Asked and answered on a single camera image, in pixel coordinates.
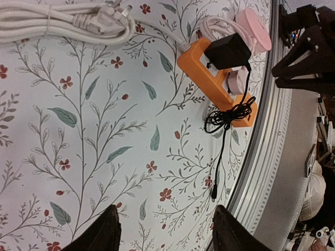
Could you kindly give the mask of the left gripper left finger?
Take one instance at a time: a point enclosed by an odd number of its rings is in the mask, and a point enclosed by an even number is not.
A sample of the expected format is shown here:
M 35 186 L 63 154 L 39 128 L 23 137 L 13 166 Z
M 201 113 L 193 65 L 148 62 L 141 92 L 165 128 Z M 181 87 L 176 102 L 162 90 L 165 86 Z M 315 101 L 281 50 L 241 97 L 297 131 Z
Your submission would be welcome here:
M 118 251 L 121 224 L 117 207 L 109 205 L 104 212 L 76 240 L 63 251 Z

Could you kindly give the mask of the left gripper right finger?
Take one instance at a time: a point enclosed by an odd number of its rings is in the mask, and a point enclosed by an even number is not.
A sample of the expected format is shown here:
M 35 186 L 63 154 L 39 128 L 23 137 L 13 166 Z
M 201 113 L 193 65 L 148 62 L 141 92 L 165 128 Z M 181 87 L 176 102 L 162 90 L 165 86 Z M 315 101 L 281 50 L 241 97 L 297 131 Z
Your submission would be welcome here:
M 223 205 L 216 206 L 213 224 L 214 250 L 267 250 L 267 247 L 251 235 Z

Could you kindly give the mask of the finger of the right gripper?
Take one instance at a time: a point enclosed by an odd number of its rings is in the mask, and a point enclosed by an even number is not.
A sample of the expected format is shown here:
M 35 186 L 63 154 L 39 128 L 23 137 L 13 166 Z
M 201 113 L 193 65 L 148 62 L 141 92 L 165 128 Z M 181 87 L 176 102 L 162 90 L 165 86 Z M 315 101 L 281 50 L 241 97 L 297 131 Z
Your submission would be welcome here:
M 273 68 L 278 88 L 334 94 L 334 32 L 313 26 Z

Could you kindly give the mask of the orange power strip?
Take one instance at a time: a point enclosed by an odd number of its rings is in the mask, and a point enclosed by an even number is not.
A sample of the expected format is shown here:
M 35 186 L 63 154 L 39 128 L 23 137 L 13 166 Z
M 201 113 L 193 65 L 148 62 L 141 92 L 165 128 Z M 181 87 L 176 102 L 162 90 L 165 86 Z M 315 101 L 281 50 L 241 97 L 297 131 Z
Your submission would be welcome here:
M 209 59 L 205 56 L 205 50 L 209 45 L 210 41 L 206 38 L 193 42 L 189 50 L 180 55 L 177 64 L 219 111 L 227 111 L 239 104 L 243 96 L 228 93 L 227 80 L 231 69 L 206 67 Z

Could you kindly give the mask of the pink round power strip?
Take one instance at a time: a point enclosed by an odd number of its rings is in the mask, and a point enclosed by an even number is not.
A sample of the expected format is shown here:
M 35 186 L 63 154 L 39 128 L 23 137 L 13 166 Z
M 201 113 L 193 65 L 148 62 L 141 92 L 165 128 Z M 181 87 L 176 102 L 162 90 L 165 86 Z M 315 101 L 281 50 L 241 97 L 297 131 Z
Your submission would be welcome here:
M 243 27 L 254 43 L 254 51 L 263 53 L 270 51 L 272 42 L 268 30 L 258 14 L 250 7 L 236 15 L 236 23 Z

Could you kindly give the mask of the black adapter with cable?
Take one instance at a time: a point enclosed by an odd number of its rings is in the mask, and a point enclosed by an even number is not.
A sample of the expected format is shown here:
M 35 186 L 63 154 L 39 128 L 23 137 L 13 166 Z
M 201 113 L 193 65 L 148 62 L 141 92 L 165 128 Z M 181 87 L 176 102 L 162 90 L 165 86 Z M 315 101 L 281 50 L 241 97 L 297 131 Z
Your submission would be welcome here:
M 241 69 L 237 71 L 230 71 L 227 75 L 225 83 L 227 84 L 227 92 L 238 96 L 239 93 L 234 91 L 234 87 L 241 87 L 242 98 L 239 102 L 232 104 L 232 107 L 225 111 L 213 111 L 211 112 L 205 120 L 205 131 L 207 133 L 214 133 L 219 129 L 222 129 L 222 147 L 219 154 L 219 159 L 217 162 L 215 170 L 214 186 L 211 192 L 212 201 L 217 198 L 217 190 L 219 183 L 219 167 L 222 160 L 222 154 L 225 148 L 225 138 L 227 131 L 230 130 L 233 122 L 241 122 L 245 118 L 249 118 L 252 113 L 252 105 L 255 102 L 255 97 L 252 96 L 246 100 L 248 93 L 249 79 L 251 75 L 251 66 L 249 64 L 249 58 L 251 56 L 251 50 L 246 52 L 241 61 L 235 63 L 234 66 L 241 65 Z

